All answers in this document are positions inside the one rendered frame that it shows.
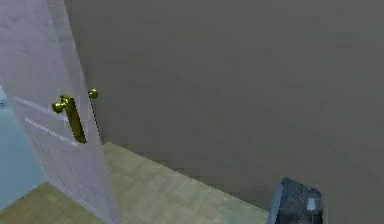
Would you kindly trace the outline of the pale grey room door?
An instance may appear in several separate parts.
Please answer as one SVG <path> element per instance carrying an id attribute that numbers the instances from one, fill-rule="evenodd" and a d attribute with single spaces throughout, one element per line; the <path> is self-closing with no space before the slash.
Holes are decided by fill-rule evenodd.
<path id="1" fill-rule="evenodd" d="M 47 181 L 104 224 L 120 224 L 64 0 L 0 0 L 0 86 Z M 85 144 L 52 109 L 61 94 L 75 100 Z"/>

